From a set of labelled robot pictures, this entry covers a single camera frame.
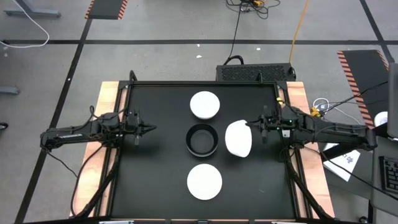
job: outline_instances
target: floor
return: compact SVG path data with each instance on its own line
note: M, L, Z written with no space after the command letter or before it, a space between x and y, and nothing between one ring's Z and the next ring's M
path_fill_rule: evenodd
M364 3L371 15L365 13ZM120 21L87 24L84 15L90 0L32 0L32 4L59 9L62 17L36 19L51 36L45 47L0 49L0 83L21 90L17 96L0 95L1 121L10 125L0 133L1 223L14 222L40 153L39 134L52 121L59 119L57 127L81 124L89 115L89 105L96 104L101 82L126 80L131 69L139 80L214 80L216 66L231 50L238 16L223 0L135 0ZM287 62L304 4L304 0L285 0L270 9L265 21L255 14L241 14L236 38L242 42L235 45L234 53L246 63ZM0 9L6 7L14 7L13 2L1 1ZM398 58L397 7L395 0L310 1L298 34L303 41L295 46L292 62L310 104L319 97L340 101L352 96L337 50L378 49L387 58ZM85 27L88 32L82 35ZM37 44L35 40L45 39L25 17L0 12L0 28L0 38L12 43ZM65 101L58 104L68 86ZM57 104L60 114L53 117ZM355 105L340 109L361 120ZM332 121L355 122L337 111L327 116ZM54 155L78 171L84 148L84 144L69 145ZM74 181L59 162L46 159L25 222L66 218ZM365 199L334 186L329 189L336 217L356 221L367 214ZM377 222L397 223L398 218L383 213Z

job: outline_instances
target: keyboard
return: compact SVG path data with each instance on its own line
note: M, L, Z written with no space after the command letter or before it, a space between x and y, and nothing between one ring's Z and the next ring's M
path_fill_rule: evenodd
M381 156L379 160L382 189L398 194L398 159Z

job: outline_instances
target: orange and black striped mat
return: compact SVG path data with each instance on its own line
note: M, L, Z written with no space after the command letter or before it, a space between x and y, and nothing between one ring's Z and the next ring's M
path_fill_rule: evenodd
M345 50L337 55L354 95L388 80L388 65L378 50ZM388 110L388 85L369 90L355 100L366 125L374 128L375 116Z
M128 0L91 0L86 19L122 19Z

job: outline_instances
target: white cable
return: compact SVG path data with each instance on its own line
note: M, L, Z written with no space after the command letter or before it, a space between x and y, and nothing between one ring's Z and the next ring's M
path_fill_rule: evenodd
M353 116L346 114L344 111L340 110L339 108L335 107L334 109L342 112L343 114L345 114L347 117L352 118L353 120L355 120L358 124L361 124L357 119L355 119Z
M29 45L29 46L13 46L13 45L8 45L5 44L4 42L0 41L0 44L3 44L4 46L7 47L12 47L12 48L17 48L17 49L25 49L25 48L29 48L29 47L43 47L49 40L50 40L50 35L47 31L45 31L45 29L43 29L43 27L41 27L40 25L38 25L38 23L36 23L32 18L30 18L30 16L25 12L25 10L18 4L18 2L16 2L15 0L12 0L21 10L22 12L25 13L25 15L34 23L36 24L40 29L42 29L42 31L45 32L45 34L47 35L47 40L40 45Z
M316 106L315 106L315 103L316 103L318 100L325 100L325 101L326 101L326 103L321 103L321 104L319 104L319 105L324 105L324 104L328 105L328 108L326 109L326 111L328 111L328 110L329 110L329 107L330 107L330 104L329 104L328 99L326 99L326 98L317 98L316 100L313 101L312 106L315 107L316 109L318 109L318 106L319 106L319 105L316 105ZM354 118L354 117L351 116L351 115L346 114L344 111L340 110L339 108L334 107L334 109L340 111L341 113L343 113L343 114L346 115L347 117L352 118L352 119L355 120L358 124L361 124L356 118Z
M325 100L325 101L326 101L326 103L321 103L321 104L319 104L319 105L328 105L328 108L326 108L326 111L328 111L330 105L329 105L328 99L326 99L326 98L318 98L318 99L314 100L313 103L312 103L312 106L315 107L316 109L318 109L318 106L319 106L319 105L316 105L316 106L315 106L315 103L316 103L318 100Z

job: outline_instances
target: black table surface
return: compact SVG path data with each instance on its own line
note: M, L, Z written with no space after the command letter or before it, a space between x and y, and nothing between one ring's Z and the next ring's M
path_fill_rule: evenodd
M190 99L199 91L213 92L220 110L209 120L190 111ZM251 153L246 158L230 154L224 136L229 124L255 120L264 105L276 107L270 86L135 86L129 108L139 109L142 119L157 125L134 147L126 136L116 181L111 216L114 218L166 219L269 219L293 218L292 193L285 164L277 162L282 149L277 132L261 142L252 130ZM195 124L212 125L219 136L216 152L206 158L189 153L187 131ZM223 178L220 193L202 201L187 187L188 173L196 165L215 166Z

